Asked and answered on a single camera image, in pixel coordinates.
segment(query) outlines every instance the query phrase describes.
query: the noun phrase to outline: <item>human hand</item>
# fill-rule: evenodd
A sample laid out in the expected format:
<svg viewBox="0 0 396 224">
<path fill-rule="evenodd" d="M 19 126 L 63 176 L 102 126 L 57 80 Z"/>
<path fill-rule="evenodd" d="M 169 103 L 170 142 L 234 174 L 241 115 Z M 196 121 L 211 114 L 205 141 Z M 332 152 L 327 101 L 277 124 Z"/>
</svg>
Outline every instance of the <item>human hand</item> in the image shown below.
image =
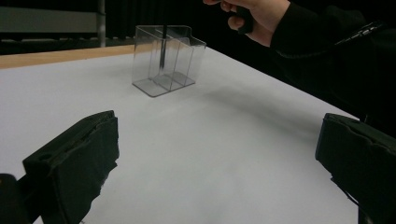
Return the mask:
<svg viewBox="0 0 396 224">
<path fill-rule="evenodd" d="M 226 12 L 236 12 L 236 6 L 245 7 L 250 10 L 254 19 L 253 31 L 247 34 L 252 40 L 270 47 L 272 35 L 285 15 L 290 2 L 288 0 L 203 0 L 207 5 L 220 3 L 221 9 Z M 237 30 L 244 25 L 244 19 L 231 16 L 228 25 Z"/>
</svg>

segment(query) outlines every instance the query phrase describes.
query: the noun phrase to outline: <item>transparent plastic box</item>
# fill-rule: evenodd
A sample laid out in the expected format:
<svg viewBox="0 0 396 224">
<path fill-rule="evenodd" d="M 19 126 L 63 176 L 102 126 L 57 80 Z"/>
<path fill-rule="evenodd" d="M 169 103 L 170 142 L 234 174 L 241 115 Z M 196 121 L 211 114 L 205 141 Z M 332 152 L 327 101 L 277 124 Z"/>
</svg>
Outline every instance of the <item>transparent plastic box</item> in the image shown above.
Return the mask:
<svg viewBox="0 0 396 224">
<path fill-rule="evenodd" d="M 151 97 L 194 84 L 205 47 L 189 26 L 136 26 L 133 84 Z"/>
</svg>

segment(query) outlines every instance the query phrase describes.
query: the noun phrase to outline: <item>clear acrylic container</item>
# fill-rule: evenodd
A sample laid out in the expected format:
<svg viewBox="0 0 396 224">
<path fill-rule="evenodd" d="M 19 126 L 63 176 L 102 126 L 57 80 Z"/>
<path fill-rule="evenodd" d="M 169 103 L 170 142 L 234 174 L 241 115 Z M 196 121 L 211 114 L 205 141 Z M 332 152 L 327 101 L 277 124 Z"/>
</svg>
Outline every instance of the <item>clear acrylic container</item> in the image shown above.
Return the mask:
<svg viewBox="0 0 396 224">
<path fill-rule="evenodd" d="M 188 26 L 136 26 L 133 84 L 151 97 L 194 84 L 205 47 Z"/>
</svg>

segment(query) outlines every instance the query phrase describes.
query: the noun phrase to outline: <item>white table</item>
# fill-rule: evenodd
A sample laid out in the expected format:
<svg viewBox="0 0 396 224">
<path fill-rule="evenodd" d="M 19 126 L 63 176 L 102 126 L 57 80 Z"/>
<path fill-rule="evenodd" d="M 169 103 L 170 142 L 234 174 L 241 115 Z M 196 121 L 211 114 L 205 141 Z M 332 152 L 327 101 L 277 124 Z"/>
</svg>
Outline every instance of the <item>white table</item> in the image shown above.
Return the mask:
<svg viewBox="0 0 396 224">
<path fill-rule="evenodd" d="M 213 49 L 196 84 L 149 98 L 132 59 L 0 70 L 0 172 L 21 178 L 24 158 L 114 110 L 118 167 L 86 224 L 358 223 L 315 160 L 325 113 L 348 114 Z"/>
</svg>

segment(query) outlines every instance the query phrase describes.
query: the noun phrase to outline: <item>black sleeve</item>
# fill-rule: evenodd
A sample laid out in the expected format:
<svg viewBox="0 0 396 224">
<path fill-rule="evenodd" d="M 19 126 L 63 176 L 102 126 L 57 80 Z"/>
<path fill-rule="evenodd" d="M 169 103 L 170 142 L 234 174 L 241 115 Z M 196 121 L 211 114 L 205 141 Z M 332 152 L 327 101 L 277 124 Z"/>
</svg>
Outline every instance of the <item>black sleeve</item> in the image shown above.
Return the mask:
<svg viewBox="0 0 396 224">
<path fill-rule="evenodd" d="M 328 95 L 325 101 L 360 119 L 368 115 L 395 136 L 396 29 L 334 46 L 368 23 L 357 10 L 330 6 L 319 15 L 291 3 L 273 35 L 272 57 L 301 90 Z"/>
</svg>

